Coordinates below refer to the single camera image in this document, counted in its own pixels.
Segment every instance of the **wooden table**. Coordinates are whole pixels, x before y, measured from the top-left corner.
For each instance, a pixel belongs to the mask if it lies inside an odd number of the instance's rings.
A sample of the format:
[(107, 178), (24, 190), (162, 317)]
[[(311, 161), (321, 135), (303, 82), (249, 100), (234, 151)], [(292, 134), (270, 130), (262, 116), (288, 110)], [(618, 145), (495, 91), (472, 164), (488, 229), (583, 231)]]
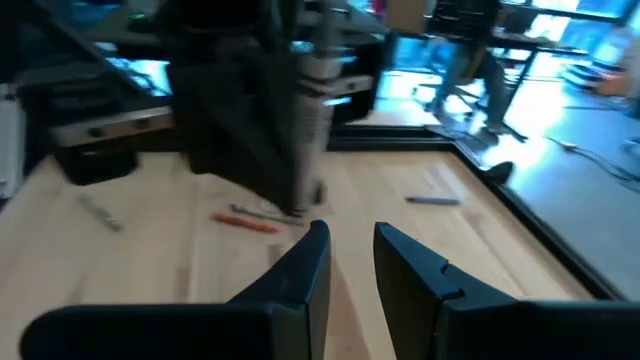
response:
[[(329, 153), (333, 276), (326, 359), (393, 359), (378, 299), (375, 221), (389, 222), (481, 280), (516, 297), (587, 293), (452, 154)], [(125, 223), (114, 233), (77, 201), (89, 194)], [(407, 204), (406, 195), (455, 196), (457, 207)], [(22, 329), (47, 309), (80, 303), (224, 302), (305, 231), (265, 235), (209, 220), (248, 191), (193, 175), (177, 154), (143, 154), (128, 177), (87, 187), (65, 182), (51, 159), (0, 216), (0, 358), (17, 358)]]

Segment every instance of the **black plastic part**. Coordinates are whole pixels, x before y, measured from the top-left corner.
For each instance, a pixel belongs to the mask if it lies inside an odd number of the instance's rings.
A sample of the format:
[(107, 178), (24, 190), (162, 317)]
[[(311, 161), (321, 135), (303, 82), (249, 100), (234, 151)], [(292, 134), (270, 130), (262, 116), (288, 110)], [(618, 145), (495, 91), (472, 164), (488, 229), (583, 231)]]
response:
[(124, 177), (138, 167), (137, 152), (119, 140), (57, 148), (54, 155), (67, 179), (81, 186)]
[(505, 161), (487, 169), (485, 174), (487, 178), (493, 180), (496, 184), (505, 185), (509, 181), (511, 174), (513, 174), (514, 169), (515, 165), (512, 161)]
[(458, 42), (478, 43), (491, 35), (500, 9), (499, 0), (441, 0), (436, 3), (426, 30)]
[(168, 0), (155, 14), (156, 35), (169, 61), (180, 66), (219, 60), (221, 41), (255, 43), (268, 52), (283, 50), (287, 44), (280, 33), (280, 9), (275, 4), (266, 0), (239, 2), (230, 4), (229, 11), (212, 15), (201, 10), (206, 3)]
[(127, 29), (138, 34), (150, 34), (157, 30), (156, 23), (150, 16), (138, 16), (132, 18), (127, 24)]
[(322, 360), (330, 237), (309, 232), (227, 304), (87, 305), (48, 312), (20, 343), (24, 360)]
[[(245, 186), (289, 215), (296, 64), (283, 54), (167, 67), (173, 118), (191, 170)], [(243, 81), (247, 73), (255, 74), (250, 82)]]
[[(95, 64), (74, 63), (24, 72), (18, 96), (41, 154), (53, 153), (67, 179), (88, 185), (126, 176), (137, 166), (137, 154), (126, 140), (61, 147), (50, 128), (125, 111), (117, 78)], [(100, 137), (100, 130), (90, 130)]]
[(363, 119), (373, 110), (380, 85), (380, 77), (387, 58), (393, 52), (386, 37), (380, 39), (372, 34), (343, 35), (345, 46), (352, 49), (355, 61), (344, 64), (341, 77), (369, 75), (372, 77), (371, 89), (359, 91), (348, 96), (351, 101), (334, 106), (333, 123), (346, 123)]
[[(52, 16), (47, 9), (35, 0), (3, 0), (0, 2), (0, 12), (8, 12), (10, 18), (17, 19), (18, 28), (21, 24), (34, 26), (40, 29), (53, 43), (63, 46), (77, 61), (93, 63), (109, 73), (111, 77), (117, 79), (118, 85), (128, 97), (148, 97), (147, 92), (140, 85), (105, 59), (103, 52), (95, 44), (86, 40), (82, 34), (78, 33), (75, 29), (58, 21), (58, 19)], [(11, 45), (9, 45), (7, 57), (19, 59), (19, 50), (20, 49), (13, 49)]]
[(398, 360), (635, 359), (640, 304), (518, 301), (377, 223), (378, 292)]
[(0, 47), (6, 54), (0, 57), (0, 84), (13, 83), (24, 67), (20, 51), (18, 7), (14, 1), (20, 0), (0, 1)]

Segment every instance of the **red marker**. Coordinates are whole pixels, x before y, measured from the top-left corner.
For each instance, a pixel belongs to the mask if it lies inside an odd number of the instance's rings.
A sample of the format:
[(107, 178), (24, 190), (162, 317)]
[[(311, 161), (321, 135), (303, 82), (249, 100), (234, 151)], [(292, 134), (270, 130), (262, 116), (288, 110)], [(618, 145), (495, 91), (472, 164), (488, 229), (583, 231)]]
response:
[(237, 216), (225, 215), (221, 213), (213, 213), (211, 214), (211, 219), (220, 223), (243, 227), (246, 229), (251, 229), (251, 230), (255, 230), (255, 231), (263, 232), (267, 234), (276, 234), (280, 232), (278, 228), (273, 227), (271, 225), (263, 224), (257, 221), (245, 220)]

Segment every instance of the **pen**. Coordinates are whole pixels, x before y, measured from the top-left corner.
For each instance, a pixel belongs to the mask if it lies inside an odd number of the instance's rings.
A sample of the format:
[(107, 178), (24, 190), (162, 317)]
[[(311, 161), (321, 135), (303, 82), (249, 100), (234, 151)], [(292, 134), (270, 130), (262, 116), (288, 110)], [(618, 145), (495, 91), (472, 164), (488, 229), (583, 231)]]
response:
[(432, 204), (432, 205), (460, 205), (460, 200), (449, 198), (435, 198), (426, 196), (409, 196), (407, 202), (413, 204)]

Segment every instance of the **person's leg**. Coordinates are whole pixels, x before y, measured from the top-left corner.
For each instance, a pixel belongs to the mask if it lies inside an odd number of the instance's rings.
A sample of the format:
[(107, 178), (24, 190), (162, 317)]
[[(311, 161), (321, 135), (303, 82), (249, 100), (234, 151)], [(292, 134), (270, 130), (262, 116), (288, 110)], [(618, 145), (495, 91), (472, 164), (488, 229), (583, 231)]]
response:
[(452, 46), (453, 49), (449, 63), (447, 64), (447, 71), (442, 77), (442, 84), (436, 90), (436, 96), (430, 104), (430, 110), (436, 116), (443, 113), (444, 103), (447, 101), (447, 97), (449, 97), (456, 85), (458, 85), (471, 61), (471, 50), (468, 47), (454, 44), (449, 45)]
[(498, 130), (502, 127), (502, 121), (507, 111), (508, 94), (504, 83), (504, 68), (491, 53), (487, 52), (482, 62), (481, 71), (489, 95), (486, 124), (489, 128)]

